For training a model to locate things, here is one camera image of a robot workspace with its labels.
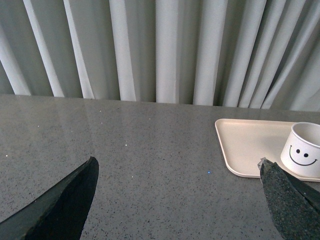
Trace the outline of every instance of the white cup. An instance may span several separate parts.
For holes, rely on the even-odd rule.
[[[293,124],[281,160],[297,175],[320,178],[320,125],[310,122]]]

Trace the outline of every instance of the drawn smile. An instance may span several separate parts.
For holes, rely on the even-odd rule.
[[[292,156],[291,156],[291,148],[292,148],[292,145],[290,145],[289,155],[290,155],[291,160],[292,160],[295,164],[298,164],[298,165],[300,165],[300,166],[310,166],[310,165],[314,164],[316,161],[318,161],[317,159],[315,159],[312,163],[309,163],[309,164],[301,164],[301,163],[298,163],[298,162],[296,162],[296,161],[292,158]]]

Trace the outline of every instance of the cup rim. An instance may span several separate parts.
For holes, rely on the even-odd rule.
[[[313,147],[316,147],[318,149],[320,149],[320,145],[317,145],[317,144],[314,144],[312,142],[309,142],[307,140],[305,140],[304,138],[302,138],[298,133],[296,133],[296,131],[294,130],[294,127],[296,125],[300,125],[300,124],[307,124],[307,125],[314,125],[314,126],[317,126],[318,128],[320,128],[320,125],[319,124],[316,124],[316,123],[313,123],[313,122],[307,122],[307,121],[300,121],[300,122],[296,122],[294,123],[292,126],[291,126],[291,132],[298,138],[300,139],[301,141],[303,141],[304,143],[308,144],[308,145],[311,145]]]

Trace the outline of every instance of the speckled granite surface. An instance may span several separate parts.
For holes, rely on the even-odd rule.
[[[260,180],[227,169],[214,123],[320,124],[317,112],[16,95],[0,95],[0,113],[0,221],[94,156],[82,240],[280,240]]]

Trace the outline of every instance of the table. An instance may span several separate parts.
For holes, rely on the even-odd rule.
[[[320,124],[320,112],[5,94],[0,113],[0,221],[94,156],[82,240],[280,240],[260,180],[227,169],[215,121]]]

